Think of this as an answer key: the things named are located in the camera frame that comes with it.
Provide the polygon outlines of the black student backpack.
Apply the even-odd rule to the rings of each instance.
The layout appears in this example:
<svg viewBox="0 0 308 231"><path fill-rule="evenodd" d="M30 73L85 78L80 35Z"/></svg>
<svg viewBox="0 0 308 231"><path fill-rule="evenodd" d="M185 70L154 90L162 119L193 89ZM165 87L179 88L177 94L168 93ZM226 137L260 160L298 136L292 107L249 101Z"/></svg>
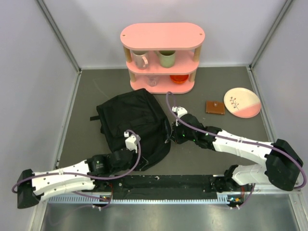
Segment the black student backpack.
<svg viewBox="0 0 308 231"><path fill-rule="evenodd" d="M136 171L146 171L169 153L171 126L156 98L146 89L117 95L96 107L101 133L114 152L125 147L124 132L134 131L141 138L141 159Z"/></svg>

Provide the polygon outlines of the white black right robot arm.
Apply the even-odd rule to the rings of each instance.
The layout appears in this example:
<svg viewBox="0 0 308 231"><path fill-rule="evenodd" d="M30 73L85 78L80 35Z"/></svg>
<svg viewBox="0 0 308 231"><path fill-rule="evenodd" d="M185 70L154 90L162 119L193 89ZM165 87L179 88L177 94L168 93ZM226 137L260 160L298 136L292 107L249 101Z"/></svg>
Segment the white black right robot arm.
<svg viewBox="0 0 308 231"><path fill-rule="evenodd" d="M172 140L181 144L192 141L203 149L229 153L250 160L252 165L232 165L222 177L213 181L216 190L235 191L248 184L271 184L284 191L298 189L297 179L307 177L302 169L303 162L284 140L260 142L239 137L217 127L203 126L198 119L187 113L174 113Z"/></svg>

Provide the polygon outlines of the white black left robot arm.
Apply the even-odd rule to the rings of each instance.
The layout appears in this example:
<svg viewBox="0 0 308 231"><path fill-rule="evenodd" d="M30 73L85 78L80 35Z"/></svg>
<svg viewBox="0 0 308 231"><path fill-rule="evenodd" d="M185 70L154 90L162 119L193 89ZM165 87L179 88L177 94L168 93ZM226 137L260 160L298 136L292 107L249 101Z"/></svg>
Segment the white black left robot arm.
<svg viewBox="0 0 308 231"><path fill-rule="evenodd" d="M111 154L98 154L77 164L49 172L22 171L12 192L17 194L17 208L36 206L40 201L63 193L81 190L104 191L115 173L131 172L148 165L137 149L120 149Z"/></svg>

